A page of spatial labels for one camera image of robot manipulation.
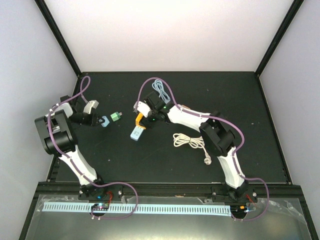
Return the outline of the light blue plug adapter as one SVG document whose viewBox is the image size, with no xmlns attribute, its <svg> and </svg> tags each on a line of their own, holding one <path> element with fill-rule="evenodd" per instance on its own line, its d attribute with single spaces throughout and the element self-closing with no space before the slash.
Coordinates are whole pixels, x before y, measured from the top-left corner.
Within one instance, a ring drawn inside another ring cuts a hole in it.
<svg viewBox="0 0 320 240">
<path fill-rule="evenodd" d="M 107 127 L 110 124 L 110 121 L 106 116 L 102 116 L 99 122 L 103 128 Z"/>
</svg>

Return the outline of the light blue power strip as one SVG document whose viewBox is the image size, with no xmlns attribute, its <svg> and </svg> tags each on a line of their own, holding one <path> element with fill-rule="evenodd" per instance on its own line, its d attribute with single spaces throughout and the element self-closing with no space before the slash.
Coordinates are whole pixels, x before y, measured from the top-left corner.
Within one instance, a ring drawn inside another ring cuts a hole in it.
<svg viewBox="0 0 320 240">
<path fill-rule="evenodd" d="M 145 129 L 140 126 L 135 126 L 130 134 L 130 138 L 134 141 L 138 141 Z"/>
</svg>

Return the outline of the yellow cube socket adapter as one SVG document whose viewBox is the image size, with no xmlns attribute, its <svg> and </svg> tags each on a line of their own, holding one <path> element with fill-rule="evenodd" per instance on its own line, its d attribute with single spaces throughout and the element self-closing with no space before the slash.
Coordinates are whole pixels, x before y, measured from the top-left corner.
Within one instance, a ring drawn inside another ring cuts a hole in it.
<svg viewBox="0 0 320 240">
<path fill-rule="evenodd" d="M 140 122 L 142 122 L 143 118 L 144 118 L 144 115 L 140 112 L 140 113 L 137 115 L 136 119 L 135 119 L 135 126 L 136 126 L 136 127 L 139 127 L 139 128 L 141 128 L 141 129 L 143 129 L 143 128 L 140 126 Z"/>
</svg>

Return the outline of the green cube plug adapter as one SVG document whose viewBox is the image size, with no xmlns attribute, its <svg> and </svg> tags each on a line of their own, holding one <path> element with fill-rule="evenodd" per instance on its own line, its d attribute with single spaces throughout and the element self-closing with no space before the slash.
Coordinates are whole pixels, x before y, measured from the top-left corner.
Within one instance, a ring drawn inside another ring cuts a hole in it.
<svg viewBox="0 0 320 240">
<path fill-rule="evenodd" d="M 110 117 L 113 122 L 116 122 L 122 117 L 122 113 L 121 112 L 114 112 L 110 115 Z"/>
</svg>

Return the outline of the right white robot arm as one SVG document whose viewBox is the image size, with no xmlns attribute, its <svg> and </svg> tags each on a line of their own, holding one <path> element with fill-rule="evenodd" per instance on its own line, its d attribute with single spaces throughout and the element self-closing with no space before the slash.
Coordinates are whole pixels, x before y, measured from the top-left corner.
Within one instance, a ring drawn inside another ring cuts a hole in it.
<svg viewBox="0 0 320 240">
<path fill-rule="evenodd" d="M 136 125 L 151 128 L 157 121 L 179 124 L 200 133 L 202 146 L 208 156 L 217 157 L 227 185 L 227 195 L 232 202 L 240 201 L 245 195 L 248 180 L 245 179 L 237 157 L 236 127 L 225 120 L 219 112 L 198 112 L 174 101 L 165 102 L 154 91 L 134 105 L 138 113 Z"/>
</svg>

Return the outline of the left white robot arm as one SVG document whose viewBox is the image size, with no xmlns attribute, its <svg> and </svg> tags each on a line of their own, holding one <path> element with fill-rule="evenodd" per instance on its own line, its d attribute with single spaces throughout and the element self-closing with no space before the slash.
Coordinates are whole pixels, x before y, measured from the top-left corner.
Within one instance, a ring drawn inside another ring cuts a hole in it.
<svg viewBox="0 0 320 240">
<path fill-rule="evenodd" d="M 78 178 L 80 194 L 103 200 L 108 188 L 80 152 L 72 123 L 95 127 L 104 125 L 108 119 L 96 113 L 99 105 L 97 100 L 86 100 L 84 109 L 80 112 L 66 96 L 61 100 L 48 114 L 34 120 L 42 146 L 49 155 L 54 155 L 69 166 Z"/>
</svg>

